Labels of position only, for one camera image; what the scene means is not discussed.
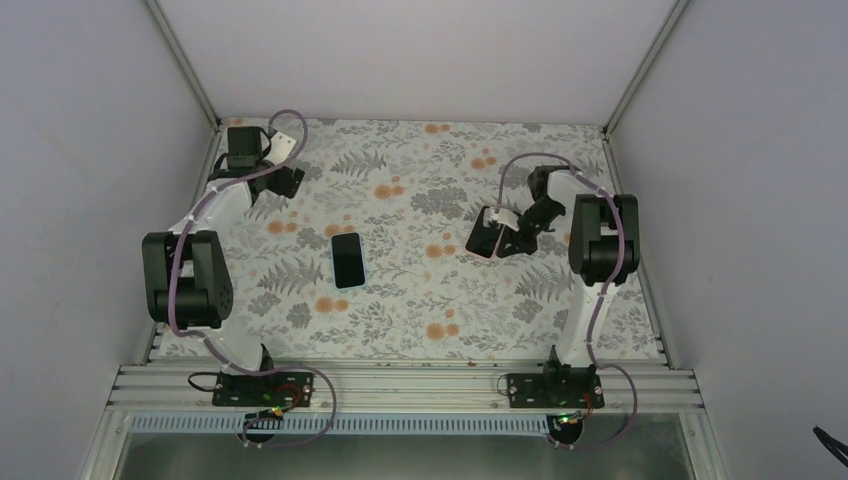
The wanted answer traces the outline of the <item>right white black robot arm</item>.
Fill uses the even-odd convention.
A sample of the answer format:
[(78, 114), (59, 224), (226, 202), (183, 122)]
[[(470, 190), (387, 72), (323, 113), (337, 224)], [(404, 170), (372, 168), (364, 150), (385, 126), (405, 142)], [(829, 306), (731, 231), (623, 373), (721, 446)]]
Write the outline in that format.
[(594, 353), (596, 331), (610, 304), (641, 261), (639, 203), (631, 194), (611, 194), (574, 167), (543, 166), (528, 177), (534, 203), (522, 213), (497, 203), (490, 221), (501, 227), (496, 254), (530, 255), (553, 220), (571, 214), (569, 268), (573, 300), (549, 361), (558, 370), (541, 384), (544, 399), (565, 407), (580, 393), (577, 376), (565, 368), (602, 369)]

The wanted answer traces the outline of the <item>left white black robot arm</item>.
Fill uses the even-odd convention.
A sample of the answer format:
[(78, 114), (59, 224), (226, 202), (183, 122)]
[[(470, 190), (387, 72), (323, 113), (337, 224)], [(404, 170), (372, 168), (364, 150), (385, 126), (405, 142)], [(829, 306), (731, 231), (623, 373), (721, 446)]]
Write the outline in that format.
[(278, 377), (267, 348), (231, 319), (234, 288), (219, 231), (247, 213), (262, 193), (293, 198), (305, 176), (287, 166), (301, 142), (271, 127), (232, 127), (202, 196), (166, 231), (142, 240), (150, 317), (180, 338), (200, 341), (225, 374), (241, 375), (239, 392), (255, 405), (270, 402)]

